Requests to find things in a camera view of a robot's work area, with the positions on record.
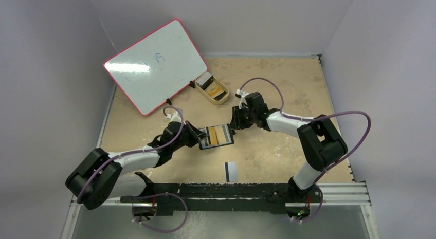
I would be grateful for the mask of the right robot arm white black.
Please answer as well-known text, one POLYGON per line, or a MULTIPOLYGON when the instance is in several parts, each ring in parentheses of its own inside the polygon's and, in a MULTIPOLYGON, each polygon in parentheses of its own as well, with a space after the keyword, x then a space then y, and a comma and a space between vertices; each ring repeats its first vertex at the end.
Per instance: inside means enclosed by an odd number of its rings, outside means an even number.
POLYGON ((287 194, 294 201, 302 201, 309 194, 316 179, 330 165, 348 152, 348 146, 330 119, 302 117, 267 107, 259 92, 237 90, 239 104, 232 108, 230 128, 243 130, 255 125, 268 132, 296 137, 305 156, 305 163, 288 181, 287 194))

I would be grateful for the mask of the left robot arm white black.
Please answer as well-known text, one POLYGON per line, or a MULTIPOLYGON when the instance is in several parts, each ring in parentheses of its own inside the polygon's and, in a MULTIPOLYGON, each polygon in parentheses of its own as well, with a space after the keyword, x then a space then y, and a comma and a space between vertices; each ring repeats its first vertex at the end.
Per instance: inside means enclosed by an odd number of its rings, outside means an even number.
POLYGON ((207 134, 189 121, 168 123, 163 133, 142 148, 121 153, 93 149, 65 181, 77 203, 93 210, 112 196, 119 178, 130 172, 159 167, 182 147, 193 147, 207 134))

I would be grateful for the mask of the grey card with magnetic stripe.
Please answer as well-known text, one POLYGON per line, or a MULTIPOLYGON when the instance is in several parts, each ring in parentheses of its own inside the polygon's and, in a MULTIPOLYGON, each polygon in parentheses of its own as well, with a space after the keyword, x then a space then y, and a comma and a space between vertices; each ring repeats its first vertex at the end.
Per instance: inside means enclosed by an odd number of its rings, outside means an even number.
POLYGON ((224 163, 225 178, 226 182, 237 182, 238 172, 236 162, 225 162, 224 163))

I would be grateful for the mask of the gold striped card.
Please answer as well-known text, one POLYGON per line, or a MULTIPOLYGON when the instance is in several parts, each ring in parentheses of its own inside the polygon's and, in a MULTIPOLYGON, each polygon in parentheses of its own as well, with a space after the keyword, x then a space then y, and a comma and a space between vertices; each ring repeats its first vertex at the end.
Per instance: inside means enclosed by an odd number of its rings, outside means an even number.
POLYGON ((231 133, 227 124, 217 125, 215 126, 215 130, 217 134, 218 145, 232 143, 231 133))
POLYGON ((218 145, 218 139, 217 139, 215 127, 206 127, 206 131, 208 134, 208 145, 212 145, 212 146, 218 145))

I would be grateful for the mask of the black card holder wallet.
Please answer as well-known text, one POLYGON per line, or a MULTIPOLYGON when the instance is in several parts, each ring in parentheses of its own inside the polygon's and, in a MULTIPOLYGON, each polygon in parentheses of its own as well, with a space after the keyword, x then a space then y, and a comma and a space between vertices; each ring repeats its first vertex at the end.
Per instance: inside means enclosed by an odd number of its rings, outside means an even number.
POLYGON ((234 144, 235 131, 229 127, 229 124, 203 127, 199 130, 207 135, 199 142, 200 150, 234 144))

